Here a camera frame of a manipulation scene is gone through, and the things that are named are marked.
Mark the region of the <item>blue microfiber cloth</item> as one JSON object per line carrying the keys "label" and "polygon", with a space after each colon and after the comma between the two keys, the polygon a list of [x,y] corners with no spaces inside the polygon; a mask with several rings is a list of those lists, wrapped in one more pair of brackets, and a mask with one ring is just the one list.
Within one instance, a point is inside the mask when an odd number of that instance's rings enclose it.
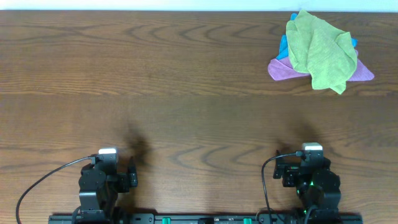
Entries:
{"label": "blue microfiber cloth", "polygon": [[[298,16],[298,14],[296,14],[296,13],[291,14],[290,20],[291,21],[295,20],[295,18],[297,16]],[[358,44],[358,40],[354,39],[354,38],[351,38],[351,42],[352,42],[353,47],[356,47]],[[288,50],[287,36],[284,34],[284,35],[282,35],[281,40],[280,40],[279,54],[278,54],[278,56],[276,56],[276,59],[281,60],[288,56],[289,56],[289,50]]]}

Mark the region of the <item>light green microfiber cloth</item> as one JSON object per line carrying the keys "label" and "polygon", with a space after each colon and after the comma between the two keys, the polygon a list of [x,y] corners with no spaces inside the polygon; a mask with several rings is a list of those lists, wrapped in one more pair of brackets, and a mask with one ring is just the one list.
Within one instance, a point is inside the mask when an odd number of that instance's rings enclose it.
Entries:
{"label": "light green microfiber cloth", "polygon": [[301,10],[286,24],[289,60],[296,72],[308,73],[314,90],[346,90],[357,69],[351,33]]}

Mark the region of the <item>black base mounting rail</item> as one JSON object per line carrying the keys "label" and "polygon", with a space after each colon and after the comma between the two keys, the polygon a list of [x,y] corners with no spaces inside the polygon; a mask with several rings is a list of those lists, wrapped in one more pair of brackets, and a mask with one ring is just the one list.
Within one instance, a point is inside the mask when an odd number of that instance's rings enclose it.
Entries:
{"label": "black base mounting rail", "polygon": [[[304,223],[304,214],[272,214],[272,223]],[[49,224],[71,224],[72,215],[51,215]],[[120,215],[112,221],[83,221],[80,215],[76,216],[75,223],[120,223],[120,224],[261,224],[271,223],[269,215],[262,213],[255,215],[154,215],[151,213],[135,213]],[[341,215],[340,219],[332,221],[315,221],[308,218],[307,223],[344,223],[362,224],[359,215]]]}

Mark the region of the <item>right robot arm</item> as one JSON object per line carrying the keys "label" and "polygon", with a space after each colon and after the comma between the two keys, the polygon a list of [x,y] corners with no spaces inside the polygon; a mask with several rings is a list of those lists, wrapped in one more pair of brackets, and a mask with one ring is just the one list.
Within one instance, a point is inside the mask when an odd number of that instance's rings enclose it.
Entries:
{"label": "right robot arm", "polygon": [[284,187],[294,187],[303,208],[295,209],[284,223],[339,223],[340,177],[330,170],[331,161],[323,151],[301,150],[293,153],[300,162],[287,162],[287,154],[276,152],[273,178]]}

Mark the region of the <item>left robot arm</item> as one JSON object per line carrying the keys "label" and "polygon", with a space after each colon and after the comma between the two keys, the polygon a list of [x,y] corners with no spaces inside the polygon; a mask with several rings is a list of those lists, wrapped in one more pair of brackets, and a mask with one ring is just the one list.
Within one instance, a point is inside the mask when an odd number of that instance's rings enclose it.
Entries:
{"label": "left robot arm", "polygon": [[116,206],[120,193],[137,187],[134,158],[127,171],[118,172],[118,154],[95,154],[91,163],[81,169],[80,206],[72,213],[72,223],[122,223],[125,212]]}

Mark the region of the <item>purple microfiber cloth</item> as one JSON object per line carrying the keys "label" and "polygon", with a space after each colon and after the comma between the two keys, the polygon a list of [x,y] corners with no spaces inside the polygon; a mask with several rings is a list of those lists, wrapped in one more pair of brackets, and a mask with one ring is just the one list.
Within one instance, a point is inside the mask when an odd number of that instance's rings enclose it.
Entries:
{"label": "purple microfiber cloth", "polygon": [[[309,73],[300,73],[293,69],[289,56],[288,48],[284,49],[279,55],[272,59],[267,67],[269,75],[275,80],[288,80],[291,78],[309,77]],[[365,82],[374,79],[374,74],[358,59],[357,69],[348,79],[349,82]]]}

